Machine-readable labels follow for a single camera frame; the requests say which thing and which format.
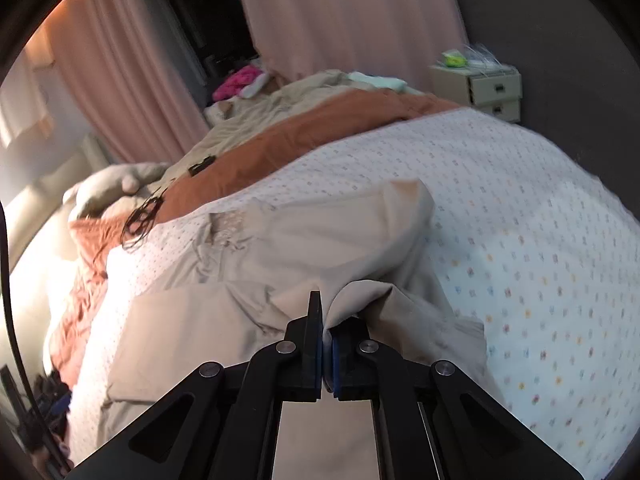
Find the beige zip-neck sweatshirt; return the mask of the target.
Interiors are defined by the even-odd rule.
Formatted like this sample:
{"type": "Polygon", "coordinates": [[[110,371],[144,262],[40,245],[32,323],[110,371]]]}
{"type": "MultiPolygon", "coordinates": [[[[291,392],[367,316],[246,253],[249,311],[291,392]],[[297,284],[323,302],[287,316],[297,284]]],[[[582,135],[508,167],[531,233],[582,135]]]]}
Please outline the beige zip-neck sweatshirt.
{"type": "Polygon", "coordinates": [[[320,292],[332,328],[361,314],[404,358],[446,359],[490,393],[483,325],[450,306],[431,267],[426,186],[392,181],[273,207],[253,200],[209,219],[130,304],[98,426],[110,440],[195,367],[231,366],[281,340],[320,292]]]}

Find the black clutter beside bed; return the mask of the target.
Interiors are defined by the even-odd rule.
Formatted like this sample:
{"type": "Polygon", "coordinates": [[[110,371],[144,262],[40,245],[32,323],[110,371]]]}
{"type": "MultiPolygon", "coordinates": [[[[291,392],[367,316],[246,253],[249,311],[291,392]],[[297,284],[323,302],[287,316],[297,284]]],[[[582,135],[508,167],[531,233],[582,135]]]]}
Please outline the black clutter beside bed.
{"type": "MultiPolygon", "coordinates": [[[[58,468],[58,462],[52,457],[47,445],[44,444],[43,431],[37,420],[36,410],[26,406],[26,396],[18,391],[17,384],[7,365],[1,367],[1,383],[17,417],[18,442],[23,445],[31,458],[37,458],[40,452],[47,452],[46,460],[37,466],[43,478],[63,479],[64,472],[58,468]]],[[[62,381],[57,370],[52,370],[47,376],[38,375],[36,377],[32,391],[37,411],[42,416],[60,451],[65,457],[68,457],[70,451],[65,447],[64,438],[67,430],[67,411],[72,397],[70,387],[62,381]]]]}

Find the white dotted bed sheet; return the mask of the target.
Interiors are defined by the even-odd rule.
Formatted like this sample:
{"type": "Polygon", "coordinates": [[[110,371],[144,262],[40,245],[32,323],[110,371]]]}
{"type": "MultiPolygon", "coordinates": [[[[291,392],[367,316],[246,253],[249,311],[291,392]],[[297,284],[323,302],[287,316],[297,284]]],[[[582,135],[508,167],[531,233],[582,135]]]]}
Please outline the white dotted bed sheet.
{"type": "Polygon", "coordinates": [[[73,460],[108,441],[99,419],[131,301],[210,218],[413,180],[435,204],[426,249],[439,285],[483,325],[493,395],[585,478],[612,474],[639,429],[638,221],[543,136],[468,108],[324,144],[113,250],[70,404],[73,460]]]}

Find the rust orange quilt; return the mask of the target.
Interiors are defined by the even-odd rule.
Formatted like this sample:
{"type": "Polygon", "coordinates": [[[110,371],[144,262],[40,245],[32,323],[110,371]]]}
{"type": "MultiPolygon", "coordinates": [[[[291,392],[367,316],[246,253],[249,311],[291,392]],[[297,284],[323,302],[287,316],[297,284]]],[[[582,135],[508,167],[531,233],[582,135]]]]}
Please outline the rust orange quilt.
{"type": "Polygon", "coordinates": [[[216,157],[195,177],[187,172],[149,198],[125,196],[98,214],[68,222],[77,271],[67,306],[52,320],[44,345],[52,368],[69,387],[77,384],[91,324],[107,290],[106,260],[113,248],[141,240],[157,223],[240,192],[324,144],[456,106],[432,94],[348,90],[277,122],[216,157]]]}

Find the cream padded headboard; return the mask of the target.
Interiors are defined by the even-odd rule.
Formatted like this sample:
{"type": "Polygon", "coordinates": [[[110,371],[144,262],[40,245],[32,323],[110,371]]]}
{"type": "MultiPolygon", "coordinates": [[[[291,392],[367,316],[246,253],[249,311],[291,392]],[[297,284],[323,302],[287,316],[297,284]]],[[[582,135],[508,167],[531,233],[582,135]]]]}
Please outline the cream padded headboard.
{"type": "Polygon", "coordinates": [[[103,148],[94,136],[88,134],[58,168],[27,185],[11,200],[4,208],[10,270],[15,268],[28,244],[62,205],[63,194],[107,166],[103,148]]]}

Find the beige crumpled blanket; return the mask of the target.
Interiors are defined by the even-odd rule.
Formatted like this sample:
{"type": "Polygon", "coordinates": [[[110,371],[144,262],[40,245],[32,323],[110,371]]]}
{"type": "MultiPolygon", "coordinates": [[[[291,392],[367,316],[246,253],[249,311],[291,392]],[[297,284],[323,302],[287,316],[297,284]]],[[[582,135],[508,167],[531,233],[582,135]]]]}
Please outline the beige crumpled blanket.
{"type": "Polygon", "coordinates": [[[321,102],[352,89],[372,90],[373,87],[353,81],[339,70],[326,70],[291,82],[269,96],[261,94],[252,100],[233,101],[230,117],[217,120],[209,133],[183,159],[169,167],[156,185],[170,185],[207,156],[218,157],[277,122],[308,112],[321,102]]]}

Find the magenta plush toy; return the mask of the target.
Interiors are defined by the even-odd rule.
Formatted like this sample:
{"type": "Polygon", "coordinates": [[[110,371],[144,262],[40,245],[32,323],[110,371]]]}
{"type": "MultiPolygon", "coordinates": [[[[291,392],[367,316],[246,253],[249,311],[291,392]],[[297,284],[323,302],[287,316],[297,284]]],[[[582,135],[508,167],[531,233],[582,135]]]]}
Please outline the magenta plush toy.
{"type": "Polygon", "coordinates": [[[231,74],[213,93],[213,101],[224,101],[237,96],[262,74],[262,70],[248,64],[231,74]]]}

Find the white pillow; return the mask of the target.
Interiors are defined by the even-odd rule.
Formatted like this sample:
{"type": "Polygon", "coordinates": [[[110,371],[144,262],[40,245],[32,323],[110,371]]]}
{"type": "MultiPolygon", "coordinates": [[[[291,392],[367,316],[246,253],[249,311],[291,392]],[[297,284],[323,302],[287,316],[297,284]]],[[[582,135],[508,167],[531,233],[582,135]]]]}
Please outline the white pillow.
{"type": "Polygon", "coordinates": [[[404,80],[395,77],[371,76],[360,72],[351,72],[348,74],[348,78],[360,84],[370,84],[370,86],[377,89],[388,89],[398,93],[404,92],[407,88],[407,83],[404,80]]]}

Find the pink left curtain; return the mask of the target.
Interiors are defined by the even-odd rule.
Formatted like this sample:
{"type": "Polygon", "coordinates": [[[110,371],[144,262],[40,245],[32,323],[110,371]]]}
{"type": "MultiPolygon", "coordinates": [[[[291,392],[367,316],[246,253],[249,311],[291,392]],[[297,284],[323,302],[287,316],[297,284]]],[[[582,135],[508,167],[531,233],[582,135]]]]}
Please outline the pink left curtain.
{"type": "Polygon", "coordinates": [[[143,0],[62,0],[43,22],[55,65],[121,162],[178,162],[208,128],[143,0]]]}

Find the pink curtain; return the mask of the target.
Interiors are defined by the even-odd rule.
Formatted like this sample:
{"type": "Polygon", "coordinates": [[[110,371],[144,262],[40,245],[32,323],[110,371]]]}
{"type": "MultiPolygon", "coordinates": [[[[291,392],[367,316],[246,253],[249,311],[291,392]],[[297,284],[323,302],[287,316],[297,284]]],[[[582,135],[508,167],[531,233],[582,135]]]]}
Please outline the pink curtain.
{"type": "Polygon", "coordinates": [[[208,128],[143,0],[62,0],[43,22],[55,65],[121,162],[178,162],[208,128]]]}
{"type": "Polygon", "coordinates": [[[468,41],[457,0],[242,0],[267,70],[287,80],[335,68],[432,88],[430,67],[468,41]]]}

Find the pink right curtain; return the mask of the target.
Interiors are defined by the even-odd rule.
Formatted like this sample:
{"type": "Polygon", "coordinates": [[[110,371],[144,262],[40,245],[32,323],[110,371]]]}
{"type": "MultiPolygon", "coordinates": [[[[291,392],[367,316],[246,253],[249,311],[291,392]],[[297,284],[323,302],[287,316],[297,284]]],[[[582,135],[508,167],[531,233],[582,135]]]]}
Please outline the pink right curtain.
{"type": "Polygon", "coordinates": [[[242,0],[267,70],[287,80],[335,68],[432,88],[430,67],[468,41],[457,0],[242,0]]]}

